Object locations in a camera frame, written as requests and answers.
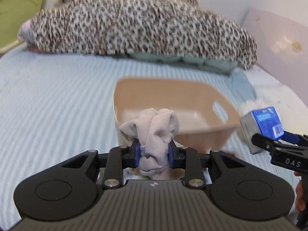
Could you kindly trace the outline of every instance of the ribbed gray panel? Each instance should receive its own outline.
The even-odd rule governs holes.
[[[98,203],[79,217],[43,223],[25,219],[12,231],[295,231],[286,218],[243,221],[221,212],[201,190],[188,189],[178,180],[129,181],[107,190]]]

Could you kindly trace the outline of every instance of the barcode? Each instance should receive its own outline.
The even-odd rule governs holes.
[[[275,138],[281,136],[284,133],[281,124],[274,126],[273,131],[274,131]]]

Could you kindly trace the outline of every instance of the mattress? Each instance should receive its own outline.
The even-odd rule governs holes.
[[[242,70],[225,76],[130,59],[35,54],[24,46],[12,50],[0,59],[1,228],[7,230],[20,220],[12,196],[23,179],[85,150],[105,153],[117,146],[112,92],[117,80],[125,76],[204,82],[235,108],[256,99],[249,75]],[[267,152],[251,155],[237,133],[223,150],[282,177],[293,187],[298,183],[292,171],[271,165]]]

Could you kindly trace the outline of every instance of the green storage container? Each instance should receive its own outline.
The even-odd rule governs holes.
[[[0,54],[18,44],[20,26],[41,10],[43,0],[0,0]]]

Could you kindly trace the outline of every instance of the human hand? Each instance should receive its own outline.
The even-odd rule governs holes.
[[[299,172],[294,172],[295,176],[301,176]],[[295,211],[297,214],[299,214],[301,211],[304,211],[306,208],[306,203],[302,199],[304,196],[304,189],[302,185],[302,181],[300,181],[295,189],[296,192],[296,200],[295,200]]]

